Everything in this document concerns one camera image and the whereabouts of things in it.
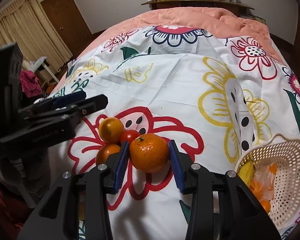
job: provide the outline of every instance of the metal screw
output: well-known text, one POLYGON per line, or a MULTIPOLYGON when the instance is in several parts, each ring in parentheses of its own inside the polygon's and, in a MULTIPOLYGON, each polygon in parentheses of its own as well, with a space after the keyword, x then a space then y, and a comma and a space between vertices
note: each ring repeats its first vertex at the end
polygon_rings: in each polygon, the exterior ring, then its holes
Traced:
POLYGON ((69 117, 69 114, 63 114, 62 116, 61 116, 61 119, 67 119, 69 117))
POLYGON ((62 177, 64 177, 65 179, 67 179, 67 178, 70 178, 71 175, 72 175, 71 172, 65 171, 65 172, 62 174, 62 177))
POLYGON ((193 164, 191 164, 191 168, 196 171, 196 170, 200 169, 201 166, 198 163, 193 163, 193 164))
POLYGON ((228 172, 227 172, 227 175, 228 175, 230 178, 234 178, 235 176, 237 176, 237 174, 235 173, 235 171, 228 171, 228 172))
POLYGON ((101 164, 98 165, 98 170, 99 171, 103 171, 106 168, 108 168, 107 164, 101 163, 101 164))

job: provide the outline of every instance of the white bedsheet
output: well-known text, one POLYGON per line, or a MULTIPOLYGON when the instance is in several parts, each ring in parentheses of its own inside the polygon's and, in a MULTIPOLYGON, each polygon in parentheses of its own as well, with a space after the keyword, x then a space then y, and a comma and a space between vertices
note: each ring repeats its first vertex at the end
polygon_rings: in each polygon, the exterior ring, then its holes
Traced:
MULTIPOLYGON (((127 129, 174 139, 180 151, 219 173, 276 132, 300 138, 298 80, 248 36, 217 39, 168 25, 134 29, 75 61, 65 86, 51 96, 78 90, 105 94, 109 104, 85 117, 74 139, 50 148, 54 179, 95 166, 104 145, 98 124, 110 116, 127 129)), ((108 202, 114 239, 185 239, 191 196, 180 194, 169 165, 146 176, 129 163, 122 190, 108 202)), ((280 233, 299 218, 300 208, 280 233)))

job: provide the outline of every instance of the wooden door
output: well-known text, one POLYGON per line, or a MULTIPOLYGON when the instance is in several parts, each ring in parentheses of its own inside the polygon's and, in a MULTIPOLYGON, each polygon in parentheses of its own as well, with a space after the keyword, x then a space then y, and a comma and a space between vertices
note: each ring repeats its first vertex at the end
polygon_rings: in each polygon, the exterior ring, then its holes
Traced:
POLYGON ((41 5, 73 56, 77 57, 92 35, 74 0, 44 0, 41 5))

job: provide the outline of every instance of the red tomato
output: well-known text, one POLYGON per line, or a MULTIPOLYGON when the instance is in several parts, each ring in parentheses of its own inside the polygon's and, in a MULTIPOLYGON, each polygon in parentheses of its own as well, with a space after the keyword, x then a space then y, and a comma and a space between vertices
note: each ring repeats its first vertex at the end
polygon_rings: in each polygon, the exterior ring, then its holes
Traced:
POLYGON ((126 130, 121 136, 120 142, 123 144, 124 141, 128 141, 131 144, 138 136, 140 136, 140 133, 136 130, 126 130))

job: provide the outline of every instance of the gray fabric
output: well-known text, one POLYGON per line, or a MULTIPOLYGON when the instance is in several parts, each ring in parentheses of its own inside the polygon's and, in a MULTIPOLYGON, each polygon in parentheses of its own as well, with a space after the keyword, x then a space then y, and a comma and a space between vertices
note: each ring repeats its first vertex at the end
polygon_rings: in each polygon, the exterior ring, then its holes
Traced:
POLYGON ((50 186, 50 166, 47 149, 38 150, 22 159, 26 178, 7 159, 0 160, 0 182, 11 192, 20 195, 17 185, 24 184, 29 193, 43 197, 50 186))

